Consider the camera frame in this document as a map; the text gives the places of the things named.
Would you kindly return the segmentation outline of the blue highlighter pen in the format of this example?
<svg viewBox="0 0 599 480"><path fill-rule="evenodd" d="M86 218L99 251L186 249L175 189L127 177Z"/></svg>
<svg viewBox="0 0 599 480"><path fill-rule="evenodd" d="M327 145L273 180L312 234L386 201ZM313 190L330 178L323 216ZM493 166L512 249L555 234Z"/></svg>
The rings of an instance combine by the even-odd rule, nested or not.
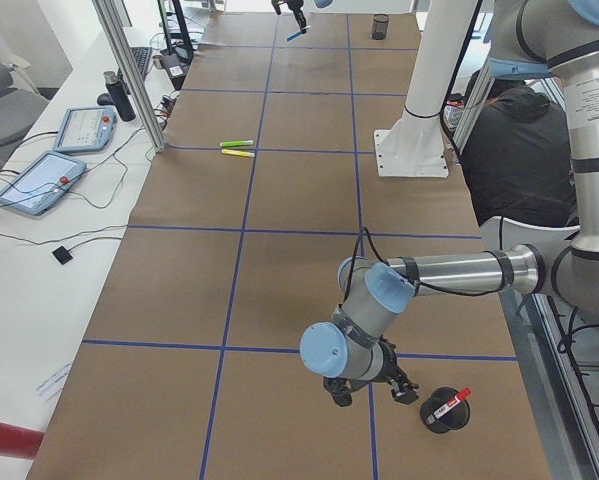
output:
<svg viewBox="0 0 599 480"><path fill-rule="evenodd" d="M304 34L306 34L306 33L307 33L307 31L308 31L308 29L307 29L307 28L306 28L306 29L303 29L303 30L299 30L299 31L297 31L297 32L295 32L295 33L293 33L293 34L289 35L288 37L286 37L286 41L287 41L287 42L293 41L293 40L297 39L298 37L300 37L301 35L304 35Z"/></svg>

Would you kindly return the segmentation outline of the red capped white marker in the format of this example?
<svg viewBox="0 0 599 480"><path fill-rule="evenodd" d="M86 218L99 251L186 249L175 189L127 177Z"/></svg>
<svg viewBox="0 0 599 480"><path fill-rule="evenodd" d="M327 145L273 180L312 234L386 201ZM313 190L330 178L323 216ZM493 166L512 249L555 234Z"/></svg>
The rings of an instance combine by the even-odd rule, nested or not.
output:
<svg viewBox="0 0 599 480"><path fill-rule="evenodd" d="M445 416L449 411L454 409L457 405L464 402L470 395L472 391L470 388L466 387L455 394L451 399L446 401L442 406L437 408L432 416L435 420L439 420L443 416Z"/></svg>

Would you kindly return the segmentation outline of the far black mesh pen cup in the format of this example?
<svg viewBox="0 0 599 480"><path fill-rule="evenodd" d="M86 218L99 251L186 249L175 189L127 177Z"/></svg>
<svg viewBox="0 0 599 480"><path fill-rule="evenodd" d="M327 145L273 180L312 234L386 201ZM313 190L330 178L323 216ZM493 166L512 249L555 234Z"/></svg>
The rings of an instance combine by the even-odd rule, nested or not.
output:
<svg viewBox="0 0 599 480"><path fill-rule="evenodd" d="M439 387L420 407L423 425L435 434L445 434L464 428L470 420L470 405L467 398L470 388L456 390Z"/></svg>

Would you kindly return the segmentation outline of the black mesh pen cup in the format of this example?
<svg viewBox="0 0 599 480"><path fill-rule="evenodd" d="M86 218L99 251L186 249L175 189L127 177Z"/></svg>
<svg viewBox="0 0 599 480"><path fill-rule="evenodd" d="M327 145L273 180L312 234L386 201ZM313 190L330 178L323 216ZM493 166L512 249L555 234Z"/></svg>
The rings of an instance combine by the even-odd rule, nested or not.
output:
<svg viewBox="0 0 599 480"><path fill-rule="evenodd" d="M371 38L373 40L384 40L387 37L389 16L386 14L375 14L373 16Z"/></svg>
<svg viewBox="0 0 599 480"><path fill-rule="evenodd" d="M445 434L464 428L470 420L470 405L467 398L470 388L456 390L439 387L420 407L423 425L435 434Z"/></svg>

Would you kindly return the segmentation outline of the near black mesh pen cup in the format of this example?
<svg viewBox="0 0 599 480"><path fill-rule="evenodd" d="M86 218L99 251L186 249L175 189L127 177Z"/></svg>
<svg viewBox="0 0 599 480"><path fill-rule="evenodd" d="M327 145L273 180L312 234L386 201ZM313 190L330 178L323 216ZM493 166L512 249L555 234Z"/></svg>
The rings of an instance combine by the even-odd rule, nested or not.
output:
<svg viewBox="0 0 599 480"><path fill-rule="evenodd" d="M384 40L387 37L389 16L386 14L375 14L373 16L371 38L373 40Z"/></svg>

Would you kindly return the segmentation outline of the yellow highlighter pen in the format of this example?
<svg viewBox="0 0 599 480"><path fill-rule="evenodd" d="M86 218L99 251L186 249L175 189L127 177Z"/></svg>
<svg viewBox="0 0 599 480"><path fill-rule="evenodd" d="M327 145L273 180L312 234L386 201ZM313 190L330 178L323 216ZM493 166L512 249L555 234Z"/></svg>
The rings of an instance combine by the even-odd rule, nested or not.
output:
<svg viewBox="0 0 599 480"><path fill-rule="evenodd" d="M255 158L255 153L251 151L235 150L235 149L221 149L223 155L242 157L242 158Z"/></svg>

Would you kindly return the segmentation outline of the black keyboard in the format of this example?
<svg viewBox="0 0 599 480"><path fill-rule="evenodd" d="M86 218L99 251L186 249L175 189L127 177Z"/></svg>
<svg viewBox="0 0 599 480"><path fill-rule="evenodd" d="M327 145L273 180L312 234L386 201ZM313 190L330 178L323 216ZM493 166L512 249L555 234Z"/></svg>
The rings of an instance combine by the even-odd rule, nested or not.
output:
<svg viewBox="0 0 599 480"><path fill-rule="evenodd" d="M145 80L148 76L150 66L152 64L152 51L151 47L142 46L142 47L131 47L131 53L134 58L135 65L137 70L141 76L142 80ZM125 91L129 94L129 86L127 82L124 80L123 72L120 68L117 70L117 77L119 81L124 86Z"/></svg>

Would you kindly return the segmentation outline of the black water bottle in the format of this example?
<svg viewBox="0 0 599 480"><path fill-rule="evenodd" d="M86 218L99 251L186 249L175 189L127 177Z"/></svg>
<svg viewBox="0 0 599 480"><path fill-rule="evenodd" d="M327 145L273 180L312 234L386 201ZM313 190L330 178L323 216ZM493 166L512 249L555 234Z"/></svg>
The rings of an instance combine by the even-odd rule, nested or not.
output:
<svg viewBox="0 0 599 480"><path fill-rule="evenodd" d="M118 79L114 71L105 71L103 73L105 86L111 97L112 103L116 107L119 117L124 122L132 121L136 118L134 109L126 94L122 82Z"/></svg>

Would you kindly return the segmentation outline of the far blue teach pendant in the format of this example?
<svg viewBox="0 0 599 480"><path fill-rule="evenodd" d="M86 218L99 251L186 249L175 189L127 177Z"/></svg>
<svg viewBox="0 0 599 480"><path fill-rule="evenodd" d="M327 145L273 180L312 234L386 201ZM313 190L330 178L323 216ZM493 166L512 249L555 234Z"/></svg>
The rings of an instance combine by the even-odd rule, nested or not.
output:
<svg viewBox="0 0 599 480"><path fill-rule="evenodd" d="M69 108L53 150L64 154L99 152L112 139L115 125L116 113L110 106Z"/></svg>

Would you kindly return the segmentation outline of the blue teach pendant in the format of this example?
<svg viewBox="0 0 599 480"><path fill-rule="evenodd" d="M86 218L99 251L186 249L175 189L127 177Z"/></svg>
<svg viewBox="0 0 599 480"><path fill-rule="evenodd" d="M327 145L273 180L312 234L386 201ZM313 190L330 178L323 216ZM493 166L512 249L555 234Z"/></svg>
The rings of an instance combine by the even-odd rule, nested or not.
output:
<svg viewBox="0 0 599 480"><path fill-rule="evenodd" d="M51 209L86 173L80 159L46 151L0 190L0 205L31 216Z"/></svg>
<svg viewBox="0 0 599 480"><path fill-rule="evenodd" d="M110 106L69 108L53 150L64 154L99 152L112 139L115 125L116 113Z"/></svg>

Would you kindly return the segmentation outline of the person in black jacket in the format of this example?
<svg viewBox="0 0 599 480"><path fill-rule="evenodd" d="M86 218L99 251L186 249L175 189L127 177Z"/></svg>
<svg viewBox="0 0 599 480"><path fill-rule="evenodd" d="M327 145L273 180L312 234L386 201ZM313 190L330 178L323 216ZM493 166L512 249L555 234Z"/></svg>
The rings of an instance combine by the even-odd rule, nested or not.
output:
<svg viewBox="0 0 599 480"><path fill-rule="evenodd" d="M461 153L476 221L575 222L566 114L522 80L496 79Z"/></svg>

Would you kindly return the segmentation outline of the small black square pad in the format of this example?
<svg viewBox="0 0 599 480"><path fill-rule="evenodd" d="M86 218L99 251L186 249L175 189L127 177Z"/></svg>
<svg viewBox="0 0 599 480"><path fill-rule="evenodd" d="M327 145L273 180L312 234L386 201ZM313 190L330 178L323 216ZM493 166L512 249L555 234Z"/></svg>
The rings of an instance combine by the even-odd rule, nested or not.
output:
<svg viewBox="0 0 599 480"><path fill-rule="evenodd" d="M59 246L56 249L54 249L52 251L52 255L60 265L65 265L73 259L73 256L70 253L70 251L64 246Z"/></svg>

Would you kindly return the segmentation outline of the near blue teach pendant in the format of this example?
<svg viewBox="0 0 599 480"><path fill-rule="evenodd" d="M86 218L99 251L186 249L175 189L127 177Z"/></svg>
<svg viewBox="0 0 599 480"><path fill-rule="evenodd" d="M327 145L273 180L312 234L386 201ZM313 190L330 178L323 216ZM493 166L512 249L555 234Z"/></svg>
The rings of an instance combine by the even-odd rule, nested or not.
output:
<svg viewBox="0 0 599 480"><path fill-rule="evenodd" d="M51 209L86 173L80 159L46 151L0 190L0 205L31 216Z"/></svg>

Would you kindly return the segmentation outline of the red fire extinguisher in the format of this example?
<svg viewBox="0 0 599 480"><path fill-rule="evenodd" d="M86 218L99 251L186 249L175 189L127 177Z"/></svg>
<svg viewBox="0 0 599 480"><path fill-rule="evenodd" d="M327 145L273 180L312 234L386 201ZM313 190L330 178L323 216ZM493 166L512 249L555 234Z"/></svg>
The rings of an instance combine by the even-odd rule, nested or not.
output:
<svg viewBox="0 0 599 480"><path fill-rule="evenodd" d="M41 431L0 422L0 456L32 460L43 438Z"/></svg>

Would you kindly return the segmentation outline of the aluminium frame post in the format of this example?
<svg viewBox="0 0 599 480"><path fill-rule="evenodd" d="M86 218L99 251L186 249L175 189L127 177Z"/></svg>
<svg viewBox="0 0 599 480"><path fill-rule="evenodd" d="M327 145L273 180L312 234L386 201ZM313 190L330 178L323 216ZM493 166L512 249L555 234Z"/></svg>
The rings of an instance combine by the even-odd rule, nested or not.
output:
<svg viewBox="0 0 599 480"><path fill-rule="evenodd" d="M130 45L126 38L120 16L111 0L93 0L94 9L107 37L112 53L126 81L136 113L146 130L154 150L162 152L166 147L165 137L160 127L144 81L135 64Z"/></svg>

